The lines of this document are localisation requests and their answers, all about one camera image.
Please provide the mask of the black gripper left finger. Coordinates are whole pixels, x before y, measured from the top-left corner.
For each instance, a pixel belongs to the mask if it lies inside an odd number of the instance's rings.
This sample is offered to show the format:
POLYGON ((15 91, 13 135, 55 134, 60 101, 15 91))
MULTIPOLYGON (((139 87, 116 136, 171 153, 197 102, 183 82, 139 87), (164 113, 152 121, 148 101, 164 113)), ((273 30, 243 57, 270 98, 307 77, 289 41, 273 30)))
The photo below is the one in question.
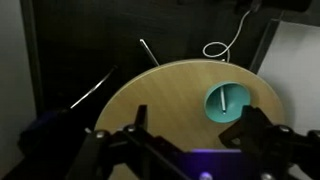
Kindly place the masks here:
POLYGON ((174 145, 162 136, 154 136, 148 132, 148 107, 140 105, 132 124, 126 125, 123 134, 127 142, 127 150, 131 155, 152 154, 153 156, 172 156, 174 145))

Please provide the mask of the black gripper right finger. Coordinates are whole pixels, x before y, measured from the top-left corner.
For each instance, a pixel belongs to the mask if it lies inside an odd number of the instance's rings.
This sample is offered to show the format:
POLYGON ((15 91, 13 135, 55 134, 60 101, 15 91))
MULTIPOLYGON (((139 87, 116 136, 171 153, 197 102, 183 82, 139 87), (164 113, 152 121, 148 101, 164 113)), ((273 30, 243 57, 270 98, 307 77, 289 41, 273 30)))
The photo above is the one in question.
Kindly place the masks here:
POLYGON ((240 118, 219 134, 219 140, 227 148, 259 150, 266 129, 272 126, 260 108, 245 105, 240 118))

